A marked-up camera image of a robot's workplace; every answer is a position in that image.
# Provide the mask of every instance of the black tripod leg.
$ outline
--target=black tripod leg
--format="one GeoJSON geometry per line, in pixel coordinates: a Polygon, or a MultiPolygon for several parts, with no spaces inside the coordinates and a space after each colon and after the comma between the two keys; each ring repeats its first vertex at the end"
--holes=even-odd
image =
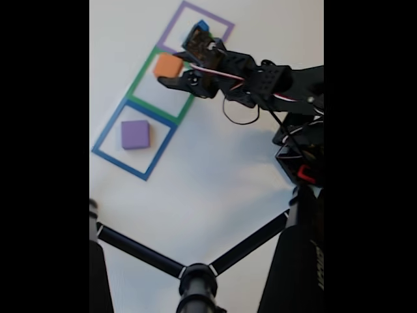
{"type": "Polygon", "coordinates": [[[239,262],[249,253],[258,249],[269,239],[279,234],[285,228],[286,221],[287,217],[285,216],[285,213],[282,213],[255,233],[251,234],[237,246],[234,246],[231,250],[220,256],[217,260],[213,261],[211,266],[216,270],[217,276],[239,262]]]}
{"type": "Polygon", "coordinates": [[[98,235],[99,240],[103,240],[105,243],[108,243],[175,278],[180,276],[181,271],[185,267],[185,265],[178,263],[147,246],[137,243],[107,226],[102,224],[98,226],[99,229],[101,229],[98,235]]]}

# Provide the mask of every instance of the white table surface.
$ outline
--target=white table surface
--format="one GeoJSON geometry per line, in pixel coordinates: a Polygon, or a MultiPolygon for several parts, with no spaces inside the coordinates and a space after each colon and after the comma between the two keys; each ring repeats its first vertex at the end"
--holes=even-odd
{"type": "MultiPolygon", "coordinates": [[[[180,0],[90,0],[90,150],[180,0]]],[[[228,50],[260,63],[324,64],[323,0],[190,0],[235,23],[228,50]]],[[[288,208],[293,186],[274,155],[266,112],[238,126],[222,95],[196,99],[148,181],[90,153],[99,220],[185,265],[209,263],[288,208]]],[[[230,102],[235,119],[255,110],[230,102]]],[[[256,312],[278,238],[218,278],[228,312],[256,312]]],[[[174,312],[179,281],[102,243],[116,312],[174,312]]]]}

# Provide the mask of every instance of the foam block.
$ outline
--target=foam block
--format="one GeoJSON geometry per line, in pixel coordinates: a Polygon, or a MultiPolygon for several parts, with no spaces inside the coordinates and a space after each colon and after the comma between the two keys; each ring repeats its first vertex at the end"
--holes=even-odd
{"type": "Polygon", "coordinates": [[[158,62],[153,70],[155,77],[176,78],[182,70],[182,59],[166,52],[159,55],[158,62]]]}
{"type": "Polygon", "coordinates": [[[151,145],[148,121],[122,122],[123,149],[142,149],[151,145]]]}

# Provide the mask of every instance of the tripod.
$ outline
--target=tripod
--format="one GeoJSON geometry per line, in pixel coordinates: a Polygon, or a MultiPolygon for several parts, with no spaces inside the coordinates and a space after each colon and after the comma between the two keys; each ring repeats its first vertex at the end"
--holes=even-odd
{"type": "Polygon", "coordinates": [[[317,199],[309,186],[296,187],[290,201],[290,209],[208,265],[196,263],[185,266],[100,222],[97,222],[96,226],[100,240],[180,280],[181,300],[177,313],[226,313],[224,309],[216,306],[215,296],[218,287],[216,277],[283,231],[272,261],[259,312],[270,312],[271,305],[273,306],[276,301],[279,301],[280,306],[292,308],[288,312],[320,312],[324,307],[323,198],[324,191],[317,199]],[[323,273],[319,272],[319,274],[316,274],[317,249],[323,255],[323,261],[320,259],[323,273]],[[294,275],[306,278],[302,282],[303,285],[294,286],[294,275]],[[277,297],[274,293],[274,290],[286,290],[288,287],[290,290],[299,289],[299,296],[303,296],[304,302],[294,302],[291,300],[292,297],[284,296],[286,291],[282,292],[282,297],[277,297]]]}

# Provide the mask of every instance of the black wire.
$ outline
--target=black wire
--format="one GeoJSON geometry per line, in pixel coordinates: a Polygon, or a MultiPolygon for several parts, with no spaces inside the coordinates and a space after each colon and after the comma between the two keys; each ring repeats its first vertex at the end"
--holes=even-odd
{"type": "Polygon", "coordinates": [[[269,108],[268,105],[266,105],[268,107],[268,111],[269,113],[272,115],[272,117],[275,119],[275,121],[280,125],[280,127],[282,128],[282,130],[286,133],[286,135],[288,136],[288,139],[291,139],[295,145],[295,147],[297,148],[298,152],[300,153],[300,155],[302,156],[302,158],[306,161],[306,163],[310,163],[309,159],[306,157],[306,155],[304,154],[303,150],[301,150],[300,146],[298,145],[297,141],[294,139],[293,135],[291,135],[291,133],[288,131],[287,127],[285,127],[283,125],[283,123],[281,122],[280,119],[278,119],[278,116],[275,115],[275,113],[269,108]]]}
{"type": "Polygon", "coordinates": [[[224,96],[224,98],[223,98],[223,114],[224,114],[224,116],[226,116],[226,118],[227,118],[230,122],[232,122],[233,124],[237,124],[237,125],[249,125],[249,124],[252,124],[252,123],[256,122],[256,121],[259,119],[260,109],[259,109],[259,106],[257,106],[257,107],[258,107],[258,116],[257,116],[257,117],[256,117],[253,121],[246,122],[246,123],[238,123],[238,122],[235,122],[235,121],[234,121],[234,120],[232,120],[229,116],[227,116],[226,111],[224,110],[224,107],[225,107],[225,101],[226,101],[226,96],[224,96]]]}

